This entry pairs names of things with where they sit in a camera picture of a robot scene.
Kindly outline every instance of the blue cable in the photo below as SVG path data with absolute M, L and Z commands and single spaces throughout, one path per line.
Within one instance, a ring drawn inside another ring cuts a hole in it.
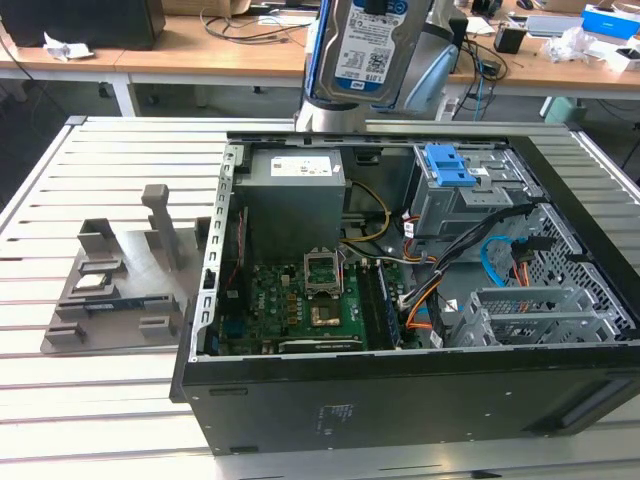
M 505 287 L 506 284 L 493 269 L 493 267 L 491 266 L 491 262 L 489 262 L 489 244 L 493 241 L 501 241 L 511 245 L 514 240 L 513 238 L 507 237 L 506 235 L 495 235 L 493 237 L 487 238 L 482 244 L 482 247 L 480 247 L 480 261 L 482 262 L 482 266 L 486 270 L 487 275 L 489 275 L 491 281 L 493 281 L 493 283 L 495 283 L 497 286 Z

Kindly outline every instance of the wire bundle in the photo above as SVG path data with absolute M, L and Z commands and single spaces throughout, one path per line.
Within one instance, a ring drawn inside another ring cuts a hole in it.
M 474 68 L 473 81 L 469 85 L 469 88 L 467 88 L 467 91 L 465 92 L 464 97 L 462 98 L 462 101 L 460 102 L 460 104 L 458 105 L 458 108 L 453 114 L 453 117 L 455 118 L 455 116 L 458 115 L 460 110 L 464 109 L 464 110 L 474 112 L 474 118 L 473 118 L 474 121 L 482 120 L 485 114 L 487 113 L 487 109 L 489 108 L 489 105 L 491 105 L 496 98 L 496 96 L 493 94 L 493 90 L 496 84 L 507 76 L 507 74 L 509 73 L 509 66 L 507 65 L 507 62 L 504 60 L 504 58 L 502 58 L 499 54 L 497 54 L 490 48 L 480 45 L 476 41 L 469 40 L 468 37 L 465 38 L 465 42 L 467 45 L 463 46 L 461 50 L 463 52 L 468 53 L 471 56 L 471 59 L 473 60 L 473 68 Z M 497 58 L 500 61 L 500 63 L 502 63 L 503 68 L 501 69 L 499 75 L 497 76 L 489 75 L 484 70 L 482 58 L 480 58 L 480 50 L 489 52 L 491 55 Z M 478 83 L 476 92 L 472 95 L 471 90 L 473 90 L 473 87 L 476 85 L 476 82 L 478 81 L 478 76 L 480 76 L 480 82 Z M 482 100 L 484 96 L 483 88 L 484 88 L 485 81 L 489 82 L 491 86 L 489 87 L 489 95 L 485 97 L 487 99 L 487 102 L 482 107 L 481 105 L 482 105 Z M 471 98 L 472 96 L 477 101 L 475 108 L 465 107 L 464 106 L 465 102 L 467 101 L 467 99 Z
M 304 45 L 298 42 L 295 38 L 293 38 L 289 32 L 291 32 L 292 30 L 299 30 L 300 28 L 307 27 L 308 24 L 306 23 L 300 24 L 300 25 L 290 25 L 288 27 L 285 27 L 282 25 L 282 23 L 280 23 L 280 21 L 277 18 L 270 16 L 268 17 L 268 19 L 276 23 L 277 25 L 279 25 L 280 26 L 279 29 L 272 30 L 270 32 L 256 33 L 253 35 L 235 36 L 235 35 L 229 35 L 227 32 L 229 32 L 229 30 L 231 29 L 240 30 L 249 25 L 256 24 L 261 19 L 251 20 L 250 22 L 246 22 L 242 24 L 233 24 L 226 17 L 212 17 L 209 20 L 205 20 L 204 18 L 205 10 L 206 8 L 203 8 L 200 11 L 200 22 L 202 23 L 202 26 L 204 27 L 204 29 L 209 35 L 219 38 L 220 40 L 226 40 L 228 42 L 237 43 L 239 45 L 273 45 L 278 43 L 293 42 L 304 48 Z M 222 30 L 215 30 L 213 28 L 213 25 L 219 21 L 224 22 L 224 27 L 222 28 Z
M 462 235 L 458 236 L 458 238 L 456 238 L 453 242 L 451 242 L 451 244 L 442 253 L 440 258 L 438 258 L 438 260 L 434 263 L 429 279 L 422 285 L 414 288 L 404 297 L 403 303 L 405 305 L 413 307 L 406 322 L 407 328 L 415 328 L 415 325 L 418 325 L 414 322 L 414 318 L 416 313 L 418 312 L 419 306 L 422 303 L 426 303 L 429 310 L 429 315 L 431 317 L 432 323 L 431 327 L 435 328 L 434 324 L 437 323 L 438 329 L 444 328 L 439 318 L 437 295 L 434 295 L 434 293 L 437 293 L 436 289 L 442 282 L 442 277 L 444 276 L 447 269 L 451 266 L 453 261 L 459 258 L 460 255 L 465 252 L 465 250 L 472 247 L 480 240 L 482 240 L 485 236 L 487 236 L 491 229 L 498 222 L 501 222 L 510 217 L 528 215 L 533 211 L 534 208 L 536 208 L 536 205 L 538 203 L 539 202 L 525 203 L 523 205 L 505 208 L 498 212 L 492 213 L 491 215 L 485 217 L 484 220 L 482 220 L 480 223 L 473 226 Z

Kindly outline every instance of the hard drive label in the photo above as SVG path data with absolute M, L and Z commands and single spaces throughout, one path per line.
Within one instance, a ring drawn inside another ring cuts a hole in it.
M 386 15 L 364 12 L 364 0 L 354 0 L 340 48 L 336 81 L 343 88 L 373 91 L 387 78 L 395 51 L 392 32 L 404 22 L 407 3 L 390 1 Z

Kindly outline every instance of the white table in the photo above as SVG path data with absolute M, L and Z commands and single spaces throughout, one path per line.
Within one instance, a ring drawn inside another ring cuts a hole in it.
M 0 478 L 326 480 L 445 472 L 461 472 L 464 478 L 483 468 L 517 472 L 520 479 L 638 477 L 640 400 L 569 438 L 214 460 L 189 406 L 167 399 L 175 349 L 41 355 L 44 328 L 79 247 L 75 235 L 83 219 L 107 216 L 116 230 L 148 228 L 148 210 L 139 200 L 143 187 L 153 182 L 171 188 L 175 224 L 189 225 L 211 209 L 225 131 L 292 128 L 279 120 L 72 120 L 77 126 L 62 129 L 0 215 Z M 471 124 L 456 122 L 460 125 Z M 514 125 L 551 140 L 560 131 Z M 415 133 L 445 128 L 452 127 L 370 125 Z M 474 128 L 495 129 L 496 124 Z

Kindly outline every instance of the cable on desk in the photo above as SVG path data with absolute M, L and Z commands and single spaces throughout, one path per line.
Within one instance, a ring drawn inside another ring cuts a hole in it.
M 209 20 L 204 19 L 204 12 L 205 10 L 207 10 L 207 8 L 203 8 L 202 10 L 200 10 L 200 22 L 202 23 L 202 26 L 204 27 L 205 31 L 216 38 L 219 38 L 220 40 L 225 40 L 228 42 L 232 42 L 232 43 L 237 43 L 239 45 L 273 45 L 273 44 L 278 44 L 278 43 L 287 43 L 289 41 L 292 41 L 298 45 L 300 45 L 301 47 L 304 47 L 303 44 L 301 44 L 300 42 L 298 42 L 296 39 L 294 39 L 291 34 L 289 33 L 292 30 L 298 30 L 300 28 L 304 28 L 307 27 L 308 24 L 300 24 L 300 25 L 291 25 L 288 27 L 285 27 L 282 25 L 282 23 L 280 23 L 280 21 L 275 18 L 275 17 L 268 17 L 270 20 L 272 20 L 273 22 L 275 22 L 276 24 L 278 24 L 281 28 L 279 28 L 278 30 L 273 30 L 270 32 L 263 32 L 263 33 L 256 33 L 254 35 L 243 35 L 243 36 L 233 36 L 233 35 L 228 35 L 227 31 L 229 29 L 241 29 L 244 27 L 247 27 L 249 25 L 253 25 L 257 22 L 260 21 L 260 19 L 257 20 L 252 20 L 250 22 L 247 23 L 243 23 L 240 25 L 234 25 L 232 24 L 228 18 L 225 17 L 212 17 Z M 215 24 L 218 21 L 224 21 L 225 22 L 225 26 L 222 30 L 218 31 L 218 30 L 214 30 L 213 28 L 213 24 Z M 278 36 L 280 33 L 284 33 L 288 38 L 285 37 L 280 37 Z
M 456 115 L 458 115 L 460 110 L 469 110 L 472 112 L 476 112 L 474 114 L 474 120 L 478 120 L 479 111 L 482 110 L 482 114 L 480 115 L 480 118 L 479 118 L 479 120 L 482 120 L 487 113 L 487 109 L 495 100 L 496 96 L 493 94 L 493 90 L 495 89 L 496 84 L 507 76 L 507 74 L 509 73 L 509 66 L 505 61 L 505 59 L 502 58 L 502 56 L 500 56 L 498 53 L 494 52 L 493 50 L 483 45 L 480 45 L 478 42 L 469 40 L 468 36 L 465 36 L 465 42 L 467 45 L 463 46 L 461 48 L 461 51 L 468 53 L 471 56 L 471 59 L 473 60 L 473 81 L 469 85 L 469 88 L 467 88 L 467 91 L 465 92 L 464 97 L 462 98 L 462 101 L 458 104 L 458 108 L 453 114 L 453 118 L 455 118 Z M 503 68 L 498 76 L 489 75 L 486 71 L 484 71 L 482 67 L 482 61 L 481 61 L 482 59 L 480 58 L 479 49 L 489 52 L 491 55 L 496 57 L 500 61 L 500 63 L 502 63 Z M 475 86 L 478 80 L 478 75 L 480 76 L 480 84 L 476 89 L 476 93 L 472 97 L 471 90 L 473 90 L 473 87 Z M 487 96 L 485 96 L 482 92 L 482 88 L 484 86 L 484 80 L 486 80 L 491 84 L 489 88 L 489 95 Z M 476 104 L 476 107 L 475 108 L 465 107 L 464 104 L 467 101 L 467 99 L 474 98 L 474 97 L 478 102 Z M 487 100 L 487 103 L 484 105 L 484 107 L 479 107 L 478 105 L 480 104 L 480 102 L 482 102 L 483 98 Z
M 9 49 L 7 48 L 6 43 L 4 43 L 4 39 L 2 38 L 2 35 L 0 35 L 0 44 L 2 44 L 2 48 L 3 48 L 3 49 L 4 49 L 4 51 L 7 53 L 7 55 L 9 55 L 9 58 L 11 58 L 11 60 L 13 61 L 13 63 L 15 63 L 15 64 L 16 64 L 16 66 L 17 66 L 20 70 L 22 70 L 22 72 L 23 72 L 23 73 L 24 73 L 24 74 L 29 78 L 29 80 L 33 81 L 33 84 L 34 84 L 36 87 L 38 87 L 38 88 L 40 89 L 40 91 L 42 92 L 42 94 L 43 94 L 44 96 L 46 96 L 46 97 L 49 99 L 49 101 L 50 101 L 51 103 L 53 103 L 53 104 L 56 106 L 56 108 L 60 111 L 60 113 L 61 113 L 62 115 L 64 115 L 65 119 L 66 119 L 67 117 L 69 117 L 69 114 L 67 113 L 67 111 L 66 111 L 64 108 L 62 108 L 62 107 L 60 106 L 60 104 L 59 104 L 58 102 L 56 102 L 56 101 L 53 99 L 53 97 L 52 97 L 51 95 L 49 95 L 49 93 L 48 93 L 44 88 L 42 88 L 42 87 L 40 86 L 40 84 L 38 83 L 38 81 L 37 81 L 35 78 L 33 78 L 33 77 L 31 76 L 31 74 L 30 74 L 29 72 L 27 72 L 27 70 L 22 66 L 22 64 L 21 64 L 18 60 L 16 60 L 16 58 L 11 54 L 11 52 L 10 52 L 10 51 L 9 51 Z

